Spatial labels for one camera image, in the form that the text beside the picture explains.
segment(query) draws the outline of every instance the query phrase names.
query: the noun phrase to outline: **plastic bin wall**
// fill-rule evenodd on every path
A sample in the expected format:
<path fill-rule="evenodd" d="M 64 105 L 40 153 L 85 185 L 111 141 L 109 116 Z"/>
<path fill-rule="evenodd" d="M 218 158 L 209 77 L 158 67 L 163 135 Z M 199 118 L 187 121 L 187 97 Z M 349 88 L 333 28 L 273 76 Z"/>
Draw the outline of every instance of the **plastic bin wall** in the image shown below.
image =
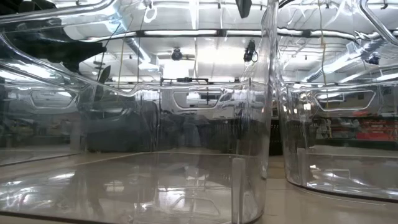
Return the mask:
<path fill-rule="evenodd" d="M 0 180 L 5 192 L 0 194 L 0 210 L 111 223 L 256 221 L 265 202 L 277 2 L 270 2 L 263 23 L 258 21 L 263 29 L 258 60 L 237 83 L 164 81 L 138 83 L 124 91 L 119 84 L 109 86 L 71 72 L 67 62 L 63 67 L 57 60 L 27 54 L 30 47 L 16 47 L 24 38 L 87 29 L 107 19 L 120 19 L 124 30 L 117 38 L 131 40 L 126 36 L 136 31 L 131 28 L 137 28 L 136 21 L 129 26 L 130 17 L 112 14 L 104 2 L 123 6 L 124 1 L 91 6 L 96 14 L 80 8 L 42 17 L 37 12 L 31 21 L 16 15 L 2 25 L 14 32 L 0 36 L 1 150 L 118 156 L 29 175 L 6 174 Z M 36 27 L 33 21 L 40 18 L 42 26 Z M 187 103 L 191 94 L 204 96 L 204 104 Z M 208 95 L 217 99 L 206 100 Z"/>
<path fill-rule="evenodd" d="M 328 3 L 314 4 L 310 36 L 283 34 L 285 40 L 279 42 L 298 40 L 302 45 L 291 63 L 319 58 L 309 72 L 297 69 L 299 78 L 291 82 L 286 78 L 289 66 L 280 64 L 277 89 L 286 178 L 310 190 L 397 202 L 396 39 L 374 22 L 377 16 L 368 16 L 372 11 L 381 16 L 380 7 L 369 2 L 370 10 L 366 1 L 349 2 L 344 14 L 332 13 Z M 344 4 L 330 7 L 340 11 Z M 285 6 L 280 15 L 294 7 L 300 9 L 300 3 Z M 288 22 L 283 18 L 279 26 Z M 371 30 L 377 31 L 374 37 L 362 35 Z M 318 54 L 306 55 L 307 47 Z M 380 55 L 377 63 L 372 55 Z"/>

